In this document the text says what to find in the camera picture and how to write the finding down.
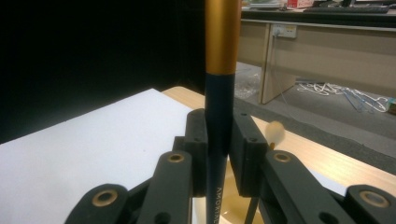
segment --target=floor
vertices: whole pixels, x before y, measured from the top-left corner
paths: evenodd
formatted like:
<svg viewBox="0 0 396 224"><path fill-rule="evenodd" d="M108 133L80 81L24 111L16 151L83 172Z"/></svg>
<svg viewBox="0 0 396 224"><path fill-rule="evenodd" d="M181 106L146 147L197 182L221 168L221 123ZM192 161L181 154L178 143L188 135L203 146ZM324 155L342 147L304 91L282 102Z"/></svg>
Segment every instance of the floor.
<svg viewBox="0 0 396 224"><path fill-rule="evenodd" d="M355 108L344 94L319 95L298 83L262 105L258 103L258 72L258 67L238 64L235 106L266 121L279 120L288 131L396 175L395 115L370 106L360 109L349 97Z"/></svg>

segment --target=power outlet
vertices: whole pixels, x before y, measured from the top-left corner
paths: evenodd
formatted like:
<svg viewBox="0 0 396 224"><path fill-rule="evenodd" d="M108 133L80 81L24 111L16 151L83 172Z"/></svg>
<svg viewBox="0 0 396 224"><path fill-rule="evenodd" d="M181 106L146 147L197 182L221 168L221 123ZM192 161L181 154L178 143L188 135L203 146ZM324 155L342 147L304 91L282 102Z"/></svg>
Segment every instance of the power outlet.
<svg viewBox="0 0 396 224"><path fill-rule="evenodd" d="M273 35L295 38L297 36L297 25L273 24Z"/></svg>

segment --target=gray floor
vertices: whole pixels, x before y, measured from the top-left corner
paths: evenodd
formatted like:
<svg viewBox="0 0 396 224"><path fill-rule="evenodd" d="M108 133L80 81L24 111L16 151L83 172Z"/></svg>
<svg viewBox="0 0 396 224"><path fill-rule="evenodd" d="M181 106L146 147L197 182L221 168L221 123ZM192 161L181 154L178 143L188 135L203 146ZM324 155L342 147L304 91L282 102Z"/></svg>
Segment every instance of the gray floor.
<svg viewBox="0 0 396 224"><path fill-rule="evenodd" d="M296 85L266 105L258 104L257 92L244 99L235 97L234 104L260 119L279 120L288 131L396 175L395 115L358 112L345 95L321 96L298 89Z"/></svg>

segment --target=white surface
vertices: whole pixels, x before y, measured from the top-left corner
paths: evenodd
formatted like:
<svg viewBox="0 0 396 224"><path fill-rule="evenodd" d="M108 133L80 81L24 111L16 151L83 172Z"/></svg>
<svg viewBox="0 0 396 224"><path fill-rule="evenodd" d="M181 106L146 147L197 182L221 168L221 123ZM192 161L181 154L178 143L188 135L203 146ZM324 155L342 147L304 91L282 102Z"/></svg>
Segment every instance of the white surface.
<svg viewBox="0 0 396 224"><path fill-rule="evenodd" d="M64 223L90 189L140 184L190 111L149 90L0 145L0 223Z"/></svg>

